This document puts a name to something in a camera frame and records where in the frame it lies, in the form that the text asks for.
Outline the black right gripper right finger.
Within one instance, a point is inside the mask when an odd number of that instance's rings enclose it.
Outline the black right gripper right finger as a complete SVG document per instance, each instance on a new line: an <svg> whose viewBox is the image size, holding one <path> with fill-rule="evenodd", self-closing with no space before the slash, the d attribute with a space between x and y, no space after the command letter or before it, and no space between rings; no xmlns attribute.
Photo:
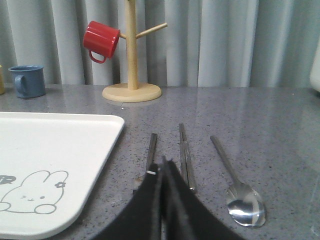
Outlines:
<svg viewBox="0 0 320 240"><path fill-rule="evenodd" d="M167 240L242 240L189 189L175 163L162 157L161 204Z"/></svg>

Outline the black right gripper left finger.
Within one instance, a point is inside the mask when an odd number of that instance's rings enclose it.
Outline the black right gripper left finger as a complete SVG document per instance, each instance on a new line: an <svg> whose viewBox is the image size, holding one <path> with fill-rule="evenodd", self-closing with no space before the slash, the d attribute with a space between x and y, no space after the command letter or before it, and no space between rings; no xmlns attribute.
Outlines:
<svg viewBox="0 0 320 240"><path fill-rule="evenodd" d="M161 239L162 173L151 164L132 199L121 213L95 240L160 240Z"/></svg>

